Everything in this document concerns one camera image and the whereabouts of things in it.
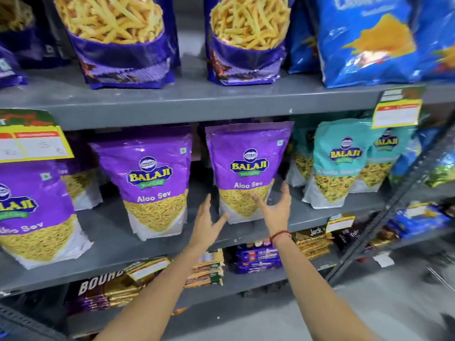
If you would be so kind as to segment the purple snack packet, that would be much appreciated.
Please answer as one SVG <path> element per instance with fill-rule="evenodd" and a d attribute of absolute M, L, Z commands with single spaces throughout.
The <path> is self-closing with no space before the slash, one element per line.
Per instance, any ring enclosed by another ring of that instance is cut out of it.
<path fill-rule="evenodd" d="M 53 160 L 0 164 L 0 247 L 25 269 L 79 258 L 93 243 Z"/>
<path fill-rule="evenodd" d="M 228 215 L 227 223 L 264 217 L 252 194 L 267 202 L 293 126 L 282 121 L 206 127 L 219 213 Z"/>
<path fill-rule="evenodd" d="M 191 126 L 139 126 L 95 135 L 89 146 L 117 186 L 133 233 L 175 236 L 187 221 Z"/>
<path fill-rule="evenodd" d="M 91 210 L 103 202 L 94 153 L 81 133 L 65 132 L 65 137 L 74 157 L 56 160 L 55 165 L 75 210 Z"/>

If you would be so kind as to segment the small yellow price tag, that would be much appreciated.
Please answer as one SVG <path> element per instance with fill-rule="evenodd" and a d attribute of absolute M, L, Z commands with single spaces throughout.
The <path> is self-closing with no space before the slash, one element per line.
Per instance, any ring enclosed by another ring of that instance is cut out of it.
<path fill-rule="evenodd" d="M 332 233 L 337 230 L 352 227 L 355 221 L 355 215 L 339 213 L 330 217 L 326 224 L 326 233 Z"/>
<path fill-rule="evenodd" d="M 145 258 L 131 263 L 123 271 L 136 283 L 146 282 L 157 272 L 167 268 L 170 263 L 167 257 Z"/>

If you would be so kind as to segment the person's left forearm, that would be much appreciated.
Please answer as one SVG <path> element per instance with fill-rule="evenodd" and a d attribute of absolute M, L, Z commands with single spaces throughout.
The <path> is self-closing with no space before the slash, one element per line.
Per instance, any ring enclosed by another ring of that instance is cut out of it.
<path fill-rule="evenodd" d="M 212 243 L 191 240 L 93 341 L 160 341 L 192 268 Z"/>

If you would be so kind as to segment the person's left hand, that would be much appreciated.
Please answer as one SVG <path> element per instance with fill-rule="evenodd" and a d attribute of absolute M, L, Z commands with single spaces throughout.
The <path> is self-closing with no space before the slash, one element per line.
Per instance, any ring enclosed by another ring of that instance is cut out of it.
<path fill-rule="evenodd" d="M 189 247 L 197 249 L 201 254 L 213 245 L 220 234 L 220 232 L 213 232 L 214 222 L 212 222 L 210 212 L 211 198 L 211 194 L 208 194 L 204 202 L 199 206 L 189 241 Z"/>

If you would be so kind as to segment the large yellow price tag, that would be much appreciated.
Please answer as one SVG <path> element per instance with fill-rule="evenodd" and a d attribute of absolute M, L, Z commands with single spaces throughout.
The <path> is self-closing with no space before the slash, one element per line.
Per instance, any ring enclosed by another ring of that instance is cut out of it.
<path fill-rule="evenodd" d="M 74 158 L 50 112 L 0 108 L 0 163 Z"/>
<path fill-rule="evenodd" d="M 424 85 L 409 85 L 381 92 L 373 112 L 371 128 L 417 126 L 425 90 Z"/>

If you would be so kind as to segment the dark blue fried sticks packet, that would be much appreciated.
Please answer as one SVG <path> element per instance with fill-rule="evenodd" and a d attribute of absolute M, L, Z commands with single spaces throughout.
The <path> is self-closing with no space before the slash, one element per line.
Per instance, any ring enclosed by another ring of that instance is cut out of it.
<path fill-rule="evenodd" d="M 14 54 L 0 42 L 0 89 L 28 85 L 28 80 Z"/>
<path fill-rule="evenodd" d="M 173 0 L 53 0 L 92 90 L 162 89 L 180 66 Z"/>
<path fill-rule="evenodd" d="M 53 69 L 71 61 L 57 32 L 52 0 L 0 0 L 0 42 L 23 69 Z"/>
<path fill-rule="evenodd" d="M 203 0 L 208 81 L 267 85 L 280 77 L 295 0 Z"/>

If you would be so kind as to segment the stack of brown gold biscuit packs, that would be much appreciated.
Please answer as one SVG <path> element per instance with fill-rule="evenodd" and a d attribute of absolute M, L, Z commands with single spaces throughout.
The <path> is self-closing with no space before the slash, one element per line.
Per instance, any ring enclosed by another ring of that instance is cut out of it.
<path fill-rule="evenodd" d="M 66 315 L 125 306 L 160 272 L 148 275 L 139 283 L 122 271 L 72 282 L 64 299 Z"/>

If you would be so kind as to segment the stack of dark biscuit packs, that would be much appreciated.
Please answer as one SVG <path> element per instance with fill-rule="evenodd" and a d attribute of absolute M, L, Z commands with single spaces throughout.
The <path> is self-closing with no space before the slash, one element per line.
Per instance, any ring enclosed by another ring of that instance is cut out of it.
<path fill-rule="evenodd" d="M 345 253 L 358 237 L 363 234 L 369 222 L 370 219 L 356 219 L 351 227 L 333 231 L 333 243 L 338 248 L 338 252 Z"/>

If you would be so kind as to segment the stack of yellow red biscuit packs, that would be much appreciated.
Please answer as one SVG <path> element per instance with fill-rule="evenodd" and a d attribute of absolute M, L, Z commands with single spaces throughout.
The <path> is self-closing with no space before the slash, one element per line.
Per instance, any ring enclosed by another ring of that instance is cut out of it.
<path fill-rule="evenodd" d="M 192 268 L 184 288 L 189 289 L 213 285 L 223 286 L 224 266 L 222 248 L 203 253 L 199 263 Z"/>

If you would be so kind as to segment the person's right hand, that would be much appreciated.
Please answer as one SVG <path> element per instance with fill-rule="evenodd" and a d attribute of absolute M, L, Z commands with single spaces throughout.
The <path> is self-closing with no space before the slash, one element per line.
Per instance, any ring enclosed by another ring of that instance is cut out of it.
<path fill-rule="evenodd" d="M 283 181 L 281 186 L 281 197 L 277 204 L 268 205 L 267 213 L 262 213 L 265 220 L 265 225 L 269 230 L 270 239 L 281 234 L 288 234 L 288 219 L 291 208 L 291 194 L 286 181 Z"/>

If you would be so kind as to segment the teal snack packet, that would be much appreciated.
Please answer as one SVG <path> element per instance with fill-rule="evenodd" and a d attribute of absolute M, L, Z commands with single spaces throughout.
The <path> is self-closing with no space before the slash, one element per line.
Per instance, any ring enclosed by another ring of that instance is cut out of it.
<path fill-rule="evenodd" d="M 313 116 L 295 115 L 290 117 L 294 122 L 291 133 L 291 160 L 286 175 L 292 187 L 304 187 L 310 178 L 313 167 L 314 134 L 317 122 Z"/>
<path fill-rule="evenodd" d="M 367 161 L 354 181 L 350 193 L 375 193 L 387 178 L 395 162 L 405 151 L 417 126 L 385 128 L 369 147 Z"/>
<path fill-rule="evenodd" d="M 342 207 L 376 138 L 372 118 L 321 122 L 314 134 L 313 165 L 303 201 L 315 210 Z"/>

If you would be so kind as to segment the stack of purple biscuit packs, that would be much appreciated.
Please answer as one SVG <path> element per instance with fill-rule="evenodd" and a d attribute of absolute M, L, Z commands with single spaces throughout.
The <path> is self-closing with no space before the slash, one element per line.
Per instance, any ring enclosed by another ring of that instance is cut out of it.
<path fill-rule="evenodd" d="M 236 274 L 250 274 L 282 268 L 277 249 L 270 239 L 236 246 L 232 270 Z"/>

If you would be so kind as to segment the dark gray side shelf rack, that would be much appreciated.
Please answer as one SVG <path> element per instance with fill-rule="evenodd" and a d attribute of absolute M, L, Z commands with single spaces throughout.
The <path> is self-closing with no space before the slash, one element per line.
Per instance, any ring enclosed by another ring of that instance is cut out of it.
<path fill-rule="evenodd" d="M 328 284 L 334 286 L 350 264 L 364 251 L 365 245 L 383 227 L 398 209 L 405 208 L 412 201 L 422 201 L 417 193 L 424 190 L 424 179 L 433 167 L 438 164 L 455 143 L 455 108 L 452 109 L 447 121 L 429 144 L 426 151 L 414 161 L 406 172 L 401 183 L 390 189 L 386 195 L 385 206 L 369 222 L 363 234 L 348 248 L 341 258 L 341 263 L 326 276 Z"/>

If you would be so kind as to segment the gray metal shelf rack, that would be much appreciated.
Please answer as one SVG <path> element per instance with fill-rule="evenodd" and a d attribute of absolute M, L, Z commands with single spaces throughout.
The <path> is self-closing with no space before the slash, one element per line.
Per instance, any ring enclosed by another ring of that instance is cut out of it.
<path fill-rule="evenodd" d="M 175 83 L 162 90 L 100 89 L 85 84 L 79 65 L 54 70 L 26 73 L 28 85 L 0 90 L 0 108 L 39 109 L 50 112 L 64 131 L 97 130 L 115 127 L 191 123 L 208 120 L 240 119 L 262 116 L 286 116 L 322 112 L 341 112 L 374 107 L 387 86 L 353 87 L 327 90 L 316 75 L 287 75 L 271 85 L 222 87 L 206 79 L 205 63 L 187 60 L 190 68 L 178 73 Z M 190 223 L 197 205 L 212 186 L 202 174 L 192 174 L 190 181 Z M 97 332 L 115 309 L 92 311 L 70 317 L 68 335 L 36 321 L 35 315 L 20 315 L 22 305 L 11 305 L 11 297 L 26 292 L 43 293 L 42 307 L 62 308 L 63 289 L 70 281 L 122 269 L 129 263 L 160 253 L 179 252 L 190 236 L 190 230 L 169 238 L 140 241 L 127 229 L 127 214 L 120 197 L 109 186 L 104 205 L 80 212 L 83 230 L 94 244 L 76 260 L 25 269 L 0 250 L 0 322 L 29 340 L 66 341 L 71 337 Z M 385 206 L 386 193 L 351 196 L 340 211 L 373 212 Z M 227 247 L 234 241 L 247 241 L 265 234 L 264 222 L 244 223 L 223 230 L 215 247 Z M 241 291 L 257 288 L 285 278 L 282 269 L 269 273 L 235 275 L 226 273 L 224 286 L 200 287 L 185 291 L 177 308 L 201 305 Z"/>

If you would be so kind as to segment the blue chips packet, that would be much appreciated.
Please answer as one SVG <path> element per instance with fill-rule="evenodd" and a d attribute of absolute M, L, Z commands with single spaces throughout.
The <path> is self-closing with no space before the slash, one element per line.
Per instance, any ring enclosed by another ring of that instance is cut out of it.
<path fill-rule="evenodd" d="M 285 68 L 289 74 L 320 71 L 317 40 L 305 0 L 294 0 L 285 47 Z"/>
<path fill-rule="evenodd" d="M 412 84 L 418 52 L 407 0 L 314 0 L 323 83 Z"/>
<path fill-rule="evenodd" d="M 418 0 L 416 11 L 420 79 L 455 83 L 455 0 Z"/>

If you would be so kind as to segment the person's right forearm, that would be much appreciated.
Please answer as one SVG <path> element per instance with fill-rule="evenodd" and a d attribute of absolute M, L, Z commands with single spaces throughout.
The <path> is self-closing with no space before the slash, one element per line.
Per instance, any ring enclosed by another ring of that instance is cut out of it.
<path fill-rule="evenodd" d="M 278 250 L 313 341 L 378 341 L 375 333 L 299 251 L 290 232 L 270 240 Z"/>

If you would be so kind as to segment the blue biscuit packs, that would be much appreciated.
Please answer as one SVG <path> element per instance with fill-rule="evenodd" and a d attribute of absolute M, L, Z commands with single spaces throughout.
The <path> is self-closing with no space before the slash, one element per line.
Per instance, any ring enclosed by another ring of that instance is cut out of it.
<path fill-rule="evenodd" d="M 434 202 L 417 203 L 396 210 L 386 227 L 398 238 L 407 239 L 433 230 L 446 228 L 452 218 L 440 210 Z"/>

